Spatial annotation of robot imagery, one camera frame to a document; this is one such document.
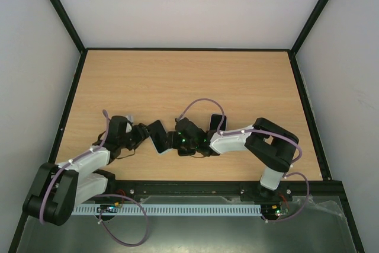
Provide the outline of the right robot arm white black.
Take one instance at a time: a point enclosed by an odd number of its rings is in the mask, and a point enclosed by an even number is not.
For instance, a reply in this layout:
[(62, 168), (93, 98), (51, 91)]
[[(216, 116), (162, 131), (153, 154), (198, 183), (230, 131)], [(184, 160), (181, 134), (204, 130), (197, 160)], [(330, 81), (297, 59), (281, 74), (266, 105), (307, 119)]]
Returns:
[(184, 118), (177, 121), (174, 131), (168, 132), (168, 147), (180, 156), (251, 152), (266, 166), (258, 186), (259, 196), (266, 201), (278, 195), (281, 179), (301, 158), (303, 152), (298, 143), (296, 135), (263, 117), (241, 129), (207, 132)]

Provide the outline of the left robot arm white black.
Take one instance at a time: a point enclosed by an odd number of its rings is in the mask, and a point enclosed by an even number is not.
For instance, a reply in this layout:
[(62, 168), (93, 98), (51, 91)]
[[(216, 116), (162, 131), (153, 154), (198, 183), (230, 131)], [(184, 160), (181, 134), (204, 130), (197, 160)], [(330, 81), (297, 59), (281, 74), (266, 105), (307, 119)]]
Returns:
[(64, 224), (75, 207), (106, 192), (114, 176), (100, 169), (119, 158), (123, 149), (136, 150), (148, 137), (148, 127), (134, 124), (132, 116), (107, 118), (106, 129), (84, 153), (39, 167), (23, 212), (40, 223)]

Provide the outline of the black phone case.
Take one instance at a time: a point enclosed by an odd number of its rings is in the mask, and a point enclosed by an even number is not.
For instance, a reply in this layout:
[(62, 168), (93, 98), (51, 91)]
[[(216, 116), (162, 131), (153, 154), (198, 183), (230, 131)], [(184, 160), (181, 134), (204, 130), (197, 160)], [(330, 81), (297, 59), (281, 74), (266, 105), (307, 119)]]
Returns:
[(179, 156), (194, 156), (196, 154), (195, 149), (178, 149), (177, 153)]

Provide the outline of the black phone camera side up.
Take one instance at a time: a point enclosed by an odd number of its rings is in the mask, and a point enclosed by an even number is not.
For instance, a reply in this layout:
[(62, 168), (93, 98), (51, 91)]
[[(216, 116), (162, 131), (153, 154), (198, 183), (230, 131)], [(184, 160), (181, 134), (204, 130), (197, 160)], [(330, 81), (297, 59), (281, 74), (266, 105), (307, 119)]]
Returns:
[(227, 117), (221, 114), (212, 114), (210, 117), (209, 131), (216, 131), (220, 123), (222, 123), (220, 130), (225, 131), (227, 128)]

